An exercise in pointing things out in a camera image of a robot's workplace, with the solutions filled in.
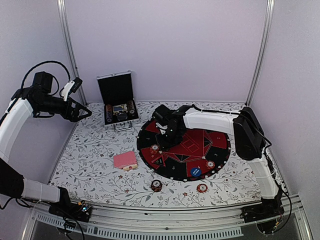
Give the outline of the red chips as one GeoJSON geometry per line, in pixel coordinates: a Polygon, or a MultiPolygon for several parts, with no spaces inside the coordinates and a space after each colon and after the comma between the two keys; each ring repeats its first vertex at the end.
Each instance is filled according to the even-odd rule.
{"type": "Polygon", "coordinates": [[[151,155],[155,155],[159,152],[160,150],[160,147],[157,145],[157,144],[153,144],[150,149],[149,149],[149,152],[151,155]]]}
{"type": "Polygon", "coordinates": [[[206,168],[208,170],[213,170],[215,168],[215,163],[213,161],[207,161],[206,162],[206,168]]]}

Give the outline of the blue small blind button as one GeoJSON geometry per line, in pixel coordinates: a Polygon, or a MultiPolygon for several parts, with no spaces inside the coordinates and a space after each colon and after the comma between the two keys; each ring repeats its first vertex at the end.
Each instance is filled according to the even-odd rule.
{"type": "Polygon", "coordinates": [[[199,177],[202,174],[202,170],[201,170],[200,167],[193,167],[190,170],[190,174],[191,174],[192,177],[199,177]]]}

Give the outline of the red backed card deck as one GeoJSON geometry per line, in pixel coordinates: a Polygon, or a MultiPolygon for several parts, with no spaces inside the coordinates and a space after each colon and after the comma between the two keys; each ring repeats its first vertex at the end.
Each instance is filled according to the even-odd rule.
{"type": "Polygon", "coordinates": [[[117,154],[113,157],[114,167],[123,171],[134,170],[138,167],[137,159],[133,151],[117,154]]]}

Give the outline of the black brown chip stack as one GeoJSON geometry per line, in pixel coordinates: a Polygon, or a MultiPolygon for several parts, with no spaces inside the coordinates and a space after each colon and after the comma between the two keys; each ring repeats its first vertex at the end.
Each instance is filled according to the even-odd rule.
{"type": "Polygon", "coordinates": [[[162,190],[162,182],[158,179],[155,179],[151,182],[150,188],[154,192],[160,192],[162,190]]]}

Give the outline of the orange red chip stack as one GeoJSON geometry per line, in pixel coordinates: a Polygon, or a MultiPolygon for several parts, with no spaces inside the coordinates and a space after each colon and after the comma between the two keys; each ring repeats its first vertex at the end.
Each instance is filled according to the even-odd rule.
{"type": "Polygon", "coordinates": [[[204,183],[201,183],[197,186],[197,191],[199,193],[205,193],[208,190],[208,186],[204,183]]]}

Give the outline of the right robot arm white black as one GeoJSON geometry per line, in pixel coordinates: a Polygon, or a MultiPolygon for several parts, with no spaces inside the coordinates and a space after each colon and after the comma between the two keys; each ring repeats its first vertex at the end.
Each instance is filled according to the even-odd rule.
{"type": "Polygon", "coordinates": [[[272,144],[265,137],[262,127],[250,107],[239,112],[200,109],[195,105],[183,105],[171,110],[165,105],[158,106],[152,114],[162,148],[168,149],[182,142],[188,129],[201,129],[228,134],[233,137],[236,154],[247,161],[260,187],[264,203],[258,213],[269,218],[278,210],[282,189],[276,181],[273,164],[267,155],[272,144]]]}

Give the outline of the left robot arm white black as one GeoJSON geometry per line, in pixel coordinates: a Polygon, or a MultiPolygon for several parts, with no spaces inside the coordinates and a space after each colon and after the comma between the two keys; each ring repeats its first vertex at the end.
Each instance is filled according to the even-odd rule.
{"type": "Polygon", "coordinates": [[[12,199],[55,203],[55,209],[63,217],[70,217],[75,210],[65,188],[26,179],[9,165],[13,144],[28,118],[47,113],[49,118],[60,115],[76,123],[92,115],[88,108],[69,97],[69,93],[74,93],[82,84],[81,79],[69,81],[60,97],[51,95],[53,80],[52,74],[37,72],[30,87],[15,92],[0,120],[0,193],[12,199]]]}

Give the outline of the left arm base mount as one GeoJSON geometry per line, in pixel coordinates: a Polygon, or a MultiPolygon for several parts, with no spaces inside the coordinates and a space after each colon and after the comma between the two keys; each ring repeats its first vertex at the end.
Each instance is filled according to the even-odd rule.
{"type": "Polygon", "coordinates": [[[50,202],[48,212],[60,217],[71,216],[71,219],[88,223],[92,214],[92,205],[88,203],[50,202]]]}

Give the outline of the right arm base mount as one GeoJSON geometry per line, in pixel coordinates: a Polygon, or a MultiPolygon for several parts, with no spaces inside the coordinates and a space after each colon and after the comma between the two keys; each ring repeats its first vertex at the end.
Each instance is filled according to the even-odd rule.
{"type": "Polygon", "coordinates": [[[239,217],[245,223],[258,222],[256,224],[259,232],[265,235],[273,234],[283,220],[285,213],[282,205],[273,207],[271,204],[264,205],[262,203],[246,206],[241,209],[239,217]]]}

